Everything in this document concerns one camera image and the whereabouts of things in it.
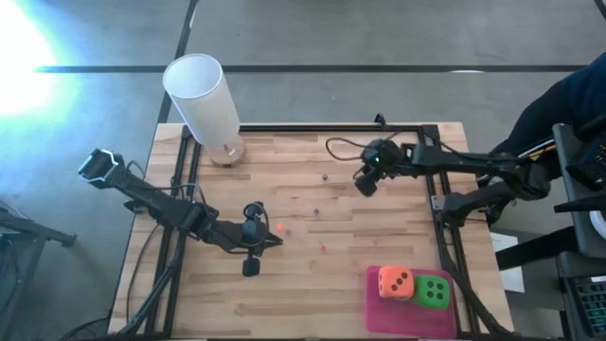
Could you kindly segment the black stand leg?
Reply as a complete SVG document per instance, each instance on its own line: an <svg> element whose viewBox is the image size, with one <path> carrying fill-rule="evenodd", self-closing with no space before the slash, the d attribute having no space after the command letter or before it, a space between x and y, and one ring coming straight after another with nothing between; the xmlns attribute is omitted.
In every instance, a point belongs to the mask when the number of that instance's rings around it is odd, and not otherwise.
<svg viewBox="0 0 606 341"><path fill-rule="evenodd" d="M8 210L0 207L0 226L20 233L30 233L47 240L59 242L62 246L69 247L75 243L76 235L65 234L56 229L37 224L36 222L19 218L12 215Z"/></svg>

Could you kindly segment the white shade wooden table lamp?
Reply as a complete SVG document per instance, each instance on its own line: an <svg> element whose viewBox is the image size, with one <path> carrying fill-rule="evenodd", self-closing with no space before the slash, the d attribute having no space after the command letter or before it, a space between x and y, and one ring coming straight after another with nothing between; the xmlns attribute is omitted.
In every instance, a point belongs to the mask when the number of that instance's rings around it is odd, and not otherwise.
<svg viewBox="0 0 606 341"><path fill-rule="evenodd" d="M210 161L224 168L246 154L241 121L222 65L206 54L184 55L167 67L163 86Z"/></svg>

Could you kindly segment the black furniture leg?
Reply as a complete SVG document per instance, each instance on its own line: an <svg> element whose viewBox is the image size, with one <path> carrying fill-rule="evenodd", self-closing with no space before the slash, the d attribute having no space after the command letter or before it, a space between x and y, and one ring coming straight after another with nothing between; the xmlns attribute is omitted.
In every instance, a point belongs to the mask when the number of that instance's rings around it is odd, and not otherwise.
<svg viewBox="0 0 606 341"><path fill-rule="evenodd" d="M552 259L562 252L579 250L575 228L566 228L519 243L495 253L500 270L508 270L537 261Z"/></svg>

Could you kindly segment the large green foam die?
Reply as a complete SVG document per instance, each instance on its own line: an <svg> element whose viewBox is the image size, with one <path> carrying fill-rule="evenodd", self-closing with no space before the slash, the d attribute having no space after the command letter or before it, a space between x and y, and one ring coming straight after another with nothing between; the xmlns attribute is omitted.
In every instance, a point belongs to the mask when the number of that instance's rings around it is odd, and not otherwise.
<svg viewBox="0 0 606 341"><path fill-rule="evenodd" d="M415 291L410 301L420 307L444 310L450 304L450 285L446 278L414 275Z"/></svg>

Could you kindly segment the white paper sheet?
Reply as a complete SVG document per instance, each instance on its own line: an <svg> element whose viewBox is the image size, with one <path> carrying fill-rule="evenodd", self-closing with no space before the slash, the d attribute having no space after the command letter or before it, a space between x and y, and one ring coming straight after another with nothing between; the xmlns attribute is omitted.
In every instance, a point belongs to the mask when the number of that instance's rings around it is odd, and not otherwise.
<svg viewBox="0 0 606 341"><path fill-rule="evenodd" d="M510 248L519 243L518 238L505 234L491 232L492 246L495 252ZM524 293L524 276L521 267L500 271L504 289L510 292Z"/></svg>

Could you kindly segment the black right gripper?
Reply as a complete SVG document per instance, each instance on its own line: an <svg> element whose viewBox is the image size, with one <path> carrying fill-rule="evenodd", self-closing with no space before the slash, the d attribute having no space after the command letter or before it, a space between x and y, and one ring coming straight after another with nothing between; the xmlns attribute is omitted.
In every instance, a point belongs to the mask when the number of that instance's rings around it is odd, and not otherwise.
<svg viewBox="0 0 606 341"><path fill-rule="evenodd" d="M361 153L362 167L354 175L355 187L366 197L377 190L377 183L385 178L411 176L412 145L398 145L391 139L375 139Z"/></svg>

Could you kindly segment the large orange foam die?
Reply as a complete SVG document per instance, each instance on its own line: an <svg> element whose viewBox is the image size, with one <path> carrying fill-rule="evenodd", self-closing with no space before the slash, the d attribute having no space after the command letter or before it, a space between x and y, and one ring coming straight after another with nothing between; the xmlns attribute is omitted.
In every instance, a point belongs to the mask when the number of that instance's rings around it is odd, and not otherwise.
<svg viewBox="0 0 606 341"><path fill-rule="evenodd" d="M382 266L378 285L380 297L386 299L408 300L415 292L413 273L405 266Z"/></svg>

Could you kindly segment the dark grey side table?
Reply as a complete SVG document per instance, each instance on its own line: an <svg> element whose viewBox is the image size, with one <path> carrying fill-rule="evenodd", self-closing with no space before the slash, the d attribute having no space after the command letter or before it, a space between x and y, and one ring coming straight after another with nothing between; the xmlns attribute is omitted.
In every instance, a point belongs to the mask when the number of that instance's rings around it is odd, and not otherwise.
<svg viewBox="0 0 606 341"><path fill-rule="evenodd" d="M575 137L573 128L569 125L556 124L552 128L552 132L561 166L562 181L564 183L567 199L569 201L575 201L606 194L606 189L602 191L591 191L586 188L583 184L574 179L565 169L572 161L574 154L583 146L583 143ZM571 217L580 253L590 258L606 259L606 240L594 229L590 220L590 214L584 211L577 211L571 212Z"/></svg>

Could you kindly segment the person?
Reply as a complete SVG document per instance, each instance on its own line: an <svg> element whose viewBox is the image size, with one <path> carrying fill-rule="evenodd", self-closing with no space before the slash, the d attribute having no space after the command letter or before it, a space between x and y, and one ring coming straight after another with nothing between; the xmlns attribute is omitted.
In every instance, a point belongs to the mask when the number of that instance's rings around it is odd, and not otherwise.
<svg viewBox="0 0 606 341"><path fill-rule="evenodd" d="M549 138L555 124L581 128L597 117L606 117L606 52L532 101L492 152L516 154Z"/></svg>

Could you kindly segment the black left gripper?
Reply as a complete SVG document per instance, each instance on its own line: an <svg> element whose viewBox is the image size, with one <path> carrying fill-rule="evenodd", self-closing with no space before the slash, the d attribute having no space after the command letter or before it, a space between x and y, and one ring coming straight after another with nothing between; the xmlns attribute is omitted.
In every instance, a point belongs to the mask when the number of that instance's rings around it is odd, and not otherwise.
<svg viewBox="0 0 606 341"><path fill-rule="evenodd" d="M264 249L278 247L283 240L268 232L265 238L265 208L262 202L253 202L243 209L243 223L219 221L217 232L225 239L222 249L234 253L236 248L246 250L247 257L242 264L245 277L257 276L260 272L260 257Z"/></svg>

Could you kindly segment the black keyboard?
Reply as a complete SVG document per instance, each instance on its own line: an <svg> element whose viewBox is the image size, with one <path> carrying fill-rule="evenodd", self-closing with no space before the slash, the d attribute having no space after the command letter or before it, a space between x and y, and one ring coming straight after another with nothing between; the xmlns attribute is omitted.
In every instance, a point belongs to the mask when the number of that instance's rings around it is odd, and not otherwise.
<svg viewBox="0 0 606 341"><path fill-rule="evenodd" d="M585 332L606 336L606 275L567 278L565 283Z"/></svg>

